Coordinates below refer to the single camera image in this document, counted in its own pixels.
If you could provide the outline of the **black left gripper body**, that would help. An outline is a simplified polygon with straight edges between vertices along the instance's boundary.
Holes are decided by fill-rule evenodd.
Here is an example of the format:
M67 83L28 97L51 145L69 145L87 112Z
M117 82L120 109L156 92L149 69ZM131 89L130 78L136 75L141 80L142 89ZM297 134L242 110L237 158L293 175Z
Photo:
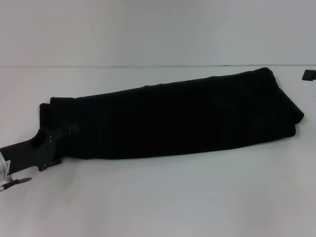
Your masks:
M46 126L28 141L0 149L5 161L10 161L9 172L19 172L30 167L44 171L63 161L62 143L71 136L70 126Z

